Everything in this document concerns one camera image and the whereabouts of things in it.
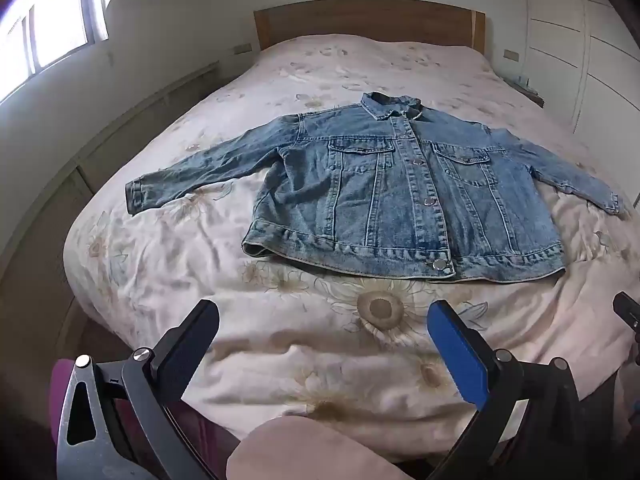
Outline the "pink trouser knee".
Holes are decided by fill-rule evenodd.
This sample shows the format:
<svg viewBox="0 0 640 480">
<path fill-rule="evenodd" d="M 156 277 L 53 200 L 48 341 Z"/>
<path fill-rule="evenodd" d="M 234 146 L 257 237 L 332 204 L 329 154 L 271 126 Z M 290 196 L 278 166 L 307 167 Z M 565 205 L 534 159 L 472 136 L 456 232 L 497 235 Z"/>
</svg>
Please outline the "pink trouser knee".
<svg viewBox="0 0 640 480">
<path fill-rule="evenodd" d="M 228 459 L 227 477 L 246 480 L 393 480 L 408 476 L 370 448 L 323 425 L 284 416 L 254 429 Z"/>
</svg>

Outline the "magenta plastic object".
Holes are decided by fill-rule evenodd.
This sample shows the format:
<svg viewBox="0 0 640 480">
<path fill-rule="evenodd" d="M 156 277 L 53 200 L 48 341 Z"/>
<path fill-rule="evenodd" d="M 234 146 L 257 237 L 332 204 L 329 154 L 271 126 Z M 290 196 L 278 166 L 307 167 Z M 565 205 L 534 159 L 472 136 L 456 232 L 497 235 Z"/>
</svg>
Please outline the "magenta plastic object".
<svg viewBox="0 0 640 480">
<path fill-rule="evenodd" d="M 60 426 L 67 386 L 74 367 L 74 360 L 59 359 L 51 370 L 48 404 L 51 437 L 54 444 L 58 444 L 58 427 Z"/>
</svg>

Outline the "small items on nightstand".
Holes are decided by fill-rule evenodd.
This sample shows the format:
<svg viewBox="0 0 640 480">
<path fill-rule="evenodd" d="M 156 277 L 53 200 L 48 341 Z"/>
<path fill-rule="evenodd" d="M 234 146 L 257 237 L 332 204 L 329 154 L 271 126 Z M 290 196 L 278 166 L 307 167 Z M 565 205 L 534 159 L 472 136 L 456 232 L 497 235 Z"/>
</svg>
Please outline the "small items on nightstand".
<svg viewBox="0 0 640 480">
<path fill-rule="evenodd" d="M 526 75 L 520 75 L 516 77 L 516 82 L 523 87 L 528 87 L 529 86 L 529 76 Z"/>
</svg>

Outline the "wooden headboard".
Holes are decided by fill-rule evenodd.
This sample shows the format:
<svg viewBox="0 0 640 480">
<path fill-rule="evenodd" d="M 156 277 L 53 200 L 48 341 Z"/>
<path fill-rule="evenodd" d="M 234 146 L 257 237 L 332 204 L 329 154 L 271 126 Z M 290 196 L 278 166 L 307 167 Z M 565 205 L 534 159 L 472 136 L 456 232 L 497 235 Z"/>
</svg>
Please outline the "wooden headboard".
<svg viewBox="0 0 640 480">
<path fill-rule="evenodd" d="M 257 10 L 254 21 L 262 50 L 312 35 L 486 49 L 483 12 L 423 0 L 309 0 Z"/>
</svg>

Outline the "wooden nightstand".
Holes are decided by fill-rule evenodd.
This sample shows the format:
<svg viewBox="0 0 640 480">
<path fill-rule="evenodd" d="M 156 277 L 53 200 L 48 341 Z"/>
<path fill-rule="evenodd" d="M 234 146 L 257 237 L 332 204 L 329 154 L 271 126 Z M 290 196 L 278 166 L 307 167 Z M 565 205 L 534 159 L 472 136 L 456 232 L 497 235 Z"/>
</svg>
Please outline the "wooden nightstand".
<svg viewBox="0 0 640 480">
<path fill-rule="evenodd" d="M 537 104 L 540 108 L 544 108 L 544 99 L 536 90 L 529 88 L 526 84 L 520 84 L 508 78 L 504 78 L 504 82 L 517 92 L 520 92 L 523 96 L 526 96 L 527 99 Z"/>
</svg>

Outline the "left wall switch plate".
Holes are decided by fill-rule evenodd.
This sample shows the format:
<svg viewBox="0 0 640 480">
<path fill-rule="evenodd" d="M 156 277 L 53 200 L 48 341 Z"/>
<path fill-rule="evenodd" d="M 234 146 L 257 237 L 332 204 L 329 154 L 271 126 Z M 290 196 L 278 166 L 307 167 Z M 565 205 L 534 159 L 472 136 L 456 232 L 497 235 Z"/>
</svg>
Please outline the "left wall switch plate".
<svg viewBox="0 0 640 480">
<path fill-rule="evenodd" d="M 238 44 L 237 46 L 233 47 L 233 54 L 240 55 L 240 54 L 248 53 L 251 50 L 252 50 L 251 44 Z"/>
</svg>

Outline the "floral pink bed cover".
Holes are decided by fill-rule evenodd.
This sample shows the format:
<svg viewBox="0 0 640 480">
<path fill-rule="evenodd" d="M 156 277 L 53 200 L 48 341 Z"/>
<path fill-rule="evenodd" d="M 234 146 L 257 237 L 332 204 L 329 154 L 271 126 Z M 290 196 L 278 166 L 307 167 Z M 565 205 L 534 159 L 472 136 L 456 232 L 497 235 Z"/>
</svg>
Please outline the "floral pink bed cover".
<svg viewBox="0 0 640 480">
<path fill-rule="evenodd" d="M 194 304 L 213 300 L 220 330 L 186 403 L 235 437 L 281 415 L 326 422 L 388 458 L 448 451 L 473 409 L 425 327 L 447 300 L 467 326 L 524 361 L 560 356 L 588 396 L 624 364 L 631 330 L 612 309 L 639 291 L 639 215 L 614 217 L 538 185 L 565 252 L 564 272 L 491 284 L 351 278 L 242 252 L 264 178 L 201 188 L 132 216 L 125 186 L 287 114 L 356 103 L 367 91 L 506 127 L 595 177 L 573 136 L 466 47 L 306 36 L 260 55 L 245 74 L 177 119 L 108 180 L 68 232 L 64 266 L 85 312 L 131 347 L 152 346 Z"/>
</svg>

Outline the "blue denim jacket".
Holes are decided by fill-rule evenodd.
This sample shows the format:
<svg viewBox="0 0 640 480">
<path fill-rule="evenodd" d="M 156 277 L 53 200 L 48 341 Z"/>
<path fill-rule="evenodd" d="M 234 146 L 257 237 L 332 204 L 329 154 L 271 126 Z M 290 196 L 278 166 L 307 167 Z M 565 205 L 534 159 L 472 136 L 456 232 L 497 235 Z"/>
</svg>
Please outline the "blue denim jacket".
<svg viewBox="0 0 640 480">
<path fill-rule="evenodd" d="M 127 210 L 257 171 L 265 180 L 242 241 L 247 255 L 365 278 L 538 280 L 565 266 L 538 185 L 607 214 L 623 209 L 607 184 L 506 129 L 371 92 L 278 117 L 132 180 Z"/>
</svg>

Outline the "right wall switch plate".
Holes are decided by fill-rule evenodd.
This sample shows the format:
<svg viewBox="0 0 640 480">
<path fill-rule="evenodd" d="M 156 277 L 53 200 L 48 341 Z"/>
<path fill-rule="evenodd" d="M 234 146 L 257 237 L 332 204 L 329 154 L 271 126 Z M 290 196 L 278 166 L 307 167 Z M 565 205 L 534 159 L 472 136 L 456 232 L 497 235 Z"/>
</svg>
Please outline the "right wall switch plate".
<svg viewBox="0 0 640 480">
<path fill-rule="evenodd" d="M 509 49 L 503 50 L 503 57 L 513 62 L 518 62 L 520 60 L 520 54 Z"/>
</svg>

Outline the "wall switch plate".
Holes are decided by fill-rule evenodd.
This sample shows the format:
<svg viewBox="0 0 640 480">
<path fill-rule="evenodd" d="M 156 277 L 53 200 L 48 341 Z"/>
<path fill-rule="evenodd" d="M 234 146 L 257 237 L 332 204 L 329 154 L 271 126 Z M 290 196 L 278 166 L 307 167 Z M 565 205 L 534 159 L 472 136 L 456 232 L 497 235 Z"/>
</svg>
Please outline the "wall switch plate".
<svg viewBox="0 0 640 480">
<path fill-rule="evenodd" d="M 251 50 L 252 50 L 251 44 L 238 44 L 237 46 L 233 47 L 233 54 L 240 55 L 240 54 L 248 53 Z"/>
<path fill-rule="evenodd" d="M 520 60 L 520 54 L 509 49 L 503 50 L 503 57 L 513 62 L 518 62 Z"/>
</svg>

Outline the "white wardrobe doors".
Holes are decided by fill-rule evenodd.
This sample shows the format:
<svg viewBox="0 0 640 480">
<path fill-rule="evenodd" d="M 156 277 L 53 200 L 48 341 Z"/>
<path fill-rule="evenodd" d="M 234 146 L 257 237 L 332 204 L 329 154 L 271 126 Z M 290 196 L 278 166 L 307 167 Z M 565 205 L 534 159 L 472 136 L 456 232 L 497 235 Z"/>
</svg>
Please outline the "white wardrobe doors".
<svg viewBox="0 0 640 480">
<path fill-rule="evenodd" d="M 524 73 L 544 107 L 639 188 L 639 47 L 608 0 L 527 0 Z"/>
</svg>

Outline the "bright window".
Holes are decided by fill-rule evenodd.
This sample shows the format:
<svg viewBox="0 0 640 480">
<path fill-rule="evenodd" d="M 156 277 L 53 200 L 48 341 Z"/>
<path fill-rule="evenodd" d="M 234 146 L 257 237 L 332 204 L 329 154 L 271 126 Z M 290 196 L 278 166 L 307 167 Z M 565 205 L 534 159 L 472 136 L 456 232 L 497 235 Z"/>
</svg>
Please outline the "bright window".
<svg viewBox="0 0 640 480">
<path fill-rule="evenodd" d="M 10 0 L 1 11 L 1 97 L 80 49 L 108 39 L 111 0 Z"/>
</svg>

